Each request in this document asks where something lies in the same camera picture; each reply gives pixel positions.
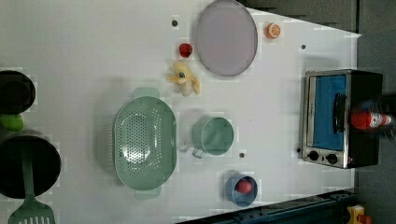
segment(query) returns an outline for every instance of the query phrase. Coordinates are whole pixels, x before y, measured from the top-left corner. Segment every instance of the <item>green mug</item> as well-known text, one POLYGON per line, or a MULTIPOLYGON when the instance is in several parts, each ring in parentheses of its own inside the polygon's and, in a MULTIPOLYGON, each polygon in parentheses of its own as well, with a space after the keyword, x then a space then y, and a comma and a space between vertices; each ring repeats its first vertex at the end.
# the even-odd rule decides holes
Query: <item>green mug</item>
POLYGON ((233 126, 224 118, 201 118, 192 127, 192 141, 192 155, 198 159, 206 153, 221 155, 233 144, 233 126))

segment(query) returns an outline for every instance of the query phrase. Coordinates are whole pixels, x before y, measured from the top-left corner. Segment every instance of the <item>gray floor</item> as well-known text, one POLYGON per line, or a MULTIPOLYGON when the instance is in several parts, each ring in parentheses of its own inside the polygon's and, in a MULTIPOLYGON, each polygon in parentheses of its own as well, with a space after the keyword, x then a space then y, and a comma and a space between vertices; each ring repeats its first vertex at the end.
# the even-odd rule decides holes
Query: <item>gray floor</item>
MULTIPOLYGON (((358 66, 384 75, 384 92, 396 91, 396 0, 240 0, 246 7, 356 32, 358 66), (359 10, 359 27, 356 10, 359 10)), ((379 164, 356 169, 356 193, 375 223, 396 223, 396 143, 380 142, 379 164)))
MULTIPOLYGON (((383 92, 396 92, 396 1, 361 0, 358 65, 384 75, 383 92)), ((379 164, 357 169, 358 199, 375 223, 396 223, 396 143, 380 142, 379 164)))

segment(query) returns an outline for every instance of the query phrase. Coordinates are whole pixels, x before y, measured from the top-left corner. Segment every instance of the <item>spatula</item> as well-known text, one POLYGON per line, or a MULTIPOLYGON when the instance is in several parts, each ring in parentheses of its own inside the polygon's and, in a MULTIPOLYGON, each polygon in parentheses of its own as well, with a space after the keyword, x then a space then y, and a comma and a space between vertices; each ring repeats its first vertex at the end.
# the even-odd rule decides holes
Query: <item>spatula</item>
POLYGON ((25 201, 8 219, 8 224, 55 224, 52 209, 35 199, 32 152, 30 148, 21 150, 25 201))

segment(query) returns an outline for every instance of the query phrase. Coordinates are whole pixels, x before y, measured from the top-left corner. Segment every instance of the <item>green strainer basket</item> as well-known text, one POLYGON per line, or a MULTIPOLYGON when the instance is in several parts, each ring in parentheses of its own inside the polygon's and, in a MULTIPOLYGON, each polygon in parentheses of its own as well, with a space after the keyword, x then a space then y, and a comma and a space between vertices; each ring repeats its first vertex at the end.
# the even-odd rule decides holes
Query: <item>green strainer basket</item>
POLYGON ((157 197, 177 162, 175 115, 159 97, 156 89, 135 89, 114 124, 116 171, 139 200, 157 197))

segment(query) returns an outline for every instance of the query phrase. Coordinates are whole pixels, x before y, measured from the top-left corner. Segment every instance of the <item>black pot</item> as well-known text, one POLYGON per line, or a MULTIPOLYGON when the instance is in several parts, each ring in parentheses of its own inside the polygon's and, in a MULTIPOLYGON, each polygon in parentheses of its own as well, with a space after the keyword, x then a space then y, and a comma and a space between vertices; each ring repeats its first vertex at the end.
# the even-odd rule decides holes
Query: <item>black pot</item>
POLYGON ((49 190, 61 172, 61 157, 49 141, 33 135, 4 140, 0 143, 0 193, 15 199, 25 198, 22 150, 31 150, 35 196, 49 190))
POLYGON ((17 71, 0 72, 0 114, 17 115, 35 101, 35 85, 17 71))

